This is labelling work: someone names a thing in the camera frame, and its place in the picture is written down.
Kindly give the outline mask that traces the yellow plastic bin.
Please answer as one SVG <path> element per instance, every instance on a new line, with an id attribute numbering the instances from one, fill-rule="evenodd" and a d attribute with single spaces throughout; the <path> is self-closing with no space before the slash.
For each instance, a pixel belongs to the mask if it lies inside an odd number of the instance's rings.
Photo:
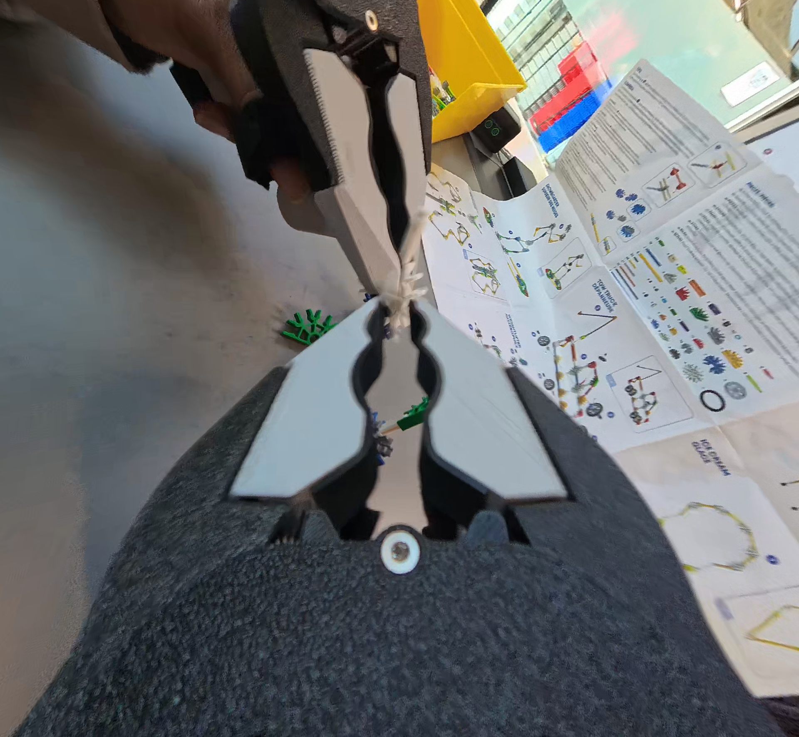
<path id="1" fill-rule="evenodd" d="M 428 66 L 455 101 L 432 119 L 432 141 L 469 133 L 526 83 L 476 0 L 417 0 Z"/>

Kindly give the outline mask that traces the white snowflake toy connector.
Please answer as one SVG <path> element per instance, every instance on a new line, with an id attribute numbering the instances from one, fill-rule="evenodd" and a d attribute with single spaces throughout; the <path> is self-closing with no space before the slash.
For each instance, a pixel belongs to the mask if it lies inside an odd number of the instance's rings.
<path id="1" fill-rule="evenodd" d="M 411 306 L 427 294 L 425 287 L 404 294 L 383 293 L 380 304 L 385 309 L 384 333 L 386 339 L 396 339 L 411 325 Z"/>

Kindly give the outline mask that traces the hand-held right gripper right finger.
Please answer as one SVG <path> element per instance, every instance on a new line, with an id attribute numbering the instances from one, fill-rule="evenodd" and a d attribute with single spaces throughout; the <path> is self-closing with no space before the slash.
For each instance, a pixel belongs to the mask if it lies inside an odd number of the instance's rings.
<path id="1" fill-rule="evenodd" d="M 424 449 L 436 470 L 507 504 L 562 500 L 566 486 L 496 355 L 426 301 L 413 303 Z"/>

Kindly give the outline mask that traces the grey desk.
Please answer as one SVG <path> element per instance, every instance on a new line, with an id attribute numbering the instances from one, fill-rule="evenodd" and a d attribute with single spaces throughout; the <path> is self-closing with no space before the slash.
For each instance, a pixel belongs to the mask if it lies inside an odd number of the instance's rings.
<path id="1" fill-rule="evenodd" d="M 345 655 L 347 683 L 314 692 L 269 675 L 186 702 L 111 659 L 136 711 L 79 695 L 66 723 L 28 724 L 105 603 L 125 533 L 170 467 L 207 429 L 232 448 L 237 418 L 213 423 L 291 351 L 271 335 L 268 294 L 351 302 L 337 250 L 280 272 L 300 239 L 269 227 L 265 193 L 246 193 L 234 153 L 190 123 L 169 74 L 130 75 L 50 25 L 2 22 L 2 735 L 510 735 L 514 700 L 474 688 L 445 660 L 433 675 L 375 675 Z M 213 705 L 223 703 L 218 714 Z"/>

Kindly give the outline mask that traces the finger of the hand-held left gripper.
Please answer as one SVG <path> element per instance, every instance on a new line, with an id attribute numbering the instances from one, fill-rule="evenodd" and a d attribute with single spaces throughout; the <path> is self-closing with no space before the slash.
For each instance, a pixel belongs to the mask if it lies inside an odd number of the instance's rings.
<path id="1" fill-rule="evenodd" d="M 424 227 L 427 167 L 414 79 L 398 73 L 386 87 L 388 143 L 385 192 L 389 230 L 399 256 L 408 229 Z"/>
<path id="2" fill-rule="evenodd" d="M 366 88 L 337 53 L 305 49 L 304 57 L 335 175 L 331 187 L 315 193 L 315 205 L 365 292 L 398 294 L 402 265 L 373 162 Z"/>

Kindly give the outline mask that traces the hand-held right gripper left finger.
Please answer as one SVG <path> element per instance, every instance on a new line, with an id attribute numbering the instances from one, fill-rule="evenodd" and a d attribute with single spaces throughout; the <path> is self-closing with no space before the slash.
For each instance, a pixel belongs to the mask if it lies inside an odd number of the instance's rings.
<path id="1" fill-rule="evenodd" d="M 231 498 L 287 504 L 309 494 L 320 507 L 332 507 L 338 492 L 347 507 L 368 498 L 378 463 L 367 393 L 383 369 L 384 341 L 385 309 L 368 301 L 294 358 Z"/>

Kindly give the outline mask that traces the person's left hand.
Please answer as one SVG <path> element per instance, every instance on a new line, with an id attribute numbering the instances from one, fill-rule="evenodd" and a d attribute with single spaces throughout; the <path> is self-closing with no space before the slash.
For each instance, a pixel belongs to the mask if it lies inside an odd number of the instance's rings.
<path id="1" fill-rule="evenodd" d="M 193 106 L 202 128 L 234 141 L 234 116 L 260 96 L 230 21 L 233 0 L 100 0 L 127 38 L 199 73 L 211 93 Z"/>

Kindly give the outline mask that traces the black device with green lights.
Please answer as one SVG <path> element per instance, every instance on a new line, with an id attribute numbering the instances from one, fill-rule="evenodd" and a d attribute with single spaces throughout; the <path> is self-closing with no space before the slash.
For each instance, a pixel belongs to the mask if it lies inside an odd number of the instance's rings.
<path id="1" fill-rule="evenodd" d="M 486 116 L 470 135 L 475 145 L 490 156 L 498 154 L 521 132 L 522 123 L 511 103 L 506 103 L 501 109 Z"/>

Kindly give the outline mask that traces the red plastic bins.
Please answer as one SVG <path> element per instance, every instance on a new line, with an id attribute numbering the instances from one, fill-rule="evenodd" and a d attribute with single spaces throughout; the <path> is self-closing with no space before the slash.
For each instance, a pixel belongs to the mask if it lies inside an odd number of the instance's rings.
<path id="1" fill-rule="evenodd" d="M 528 117 L 538 136 L 609 82 L 604 67 L 587 42 L 567 54 L 558 63 L 557 71 L 559 78 L 535 101 Z"/>

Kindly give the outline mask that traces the dark flat device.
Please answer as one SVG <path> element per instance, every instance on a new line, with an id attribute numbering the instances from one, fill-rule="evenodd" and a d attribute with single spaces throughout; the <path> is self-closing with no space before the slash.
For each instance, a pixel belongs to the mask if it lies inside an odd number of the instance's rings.
<path id="1" fill-rule="evenodd" d="M 534 173 L 514 156 L 481 155 L 479 167 L 475 166 L 474 173 L 481 192 L 499 201 L 519 197 L 538 184 Z"/>

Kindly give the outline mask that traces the printed instruction sheet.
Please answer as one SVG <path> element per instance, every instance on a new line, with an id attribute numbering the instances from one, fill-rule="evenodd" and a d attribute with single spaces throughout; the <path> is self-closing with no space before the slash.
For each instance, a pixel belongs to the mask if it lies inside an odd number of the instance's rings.
<path id="1" fill-rule="evenodd" d="M 438 309 L 616 458 L 756 696 L 797 695 L 797 190 L 635 64 L 511 200 L 427 177 Z"/>

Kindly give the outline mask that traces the blue storage crates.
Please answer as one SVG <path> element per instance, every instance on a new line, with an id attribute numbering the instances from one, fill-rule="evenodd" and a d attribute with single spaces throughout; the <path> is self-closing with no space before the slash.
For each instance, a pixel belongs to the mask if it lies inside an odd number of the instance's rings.
<path id="1" fill-rule="evenodd" d="M 612 89 L 611 81 L 601 83 L 556 118 L 552 125 L 538 137 L 538 143 L 543 152 L 549 153 L 577 133 L 604 103 Z"/>

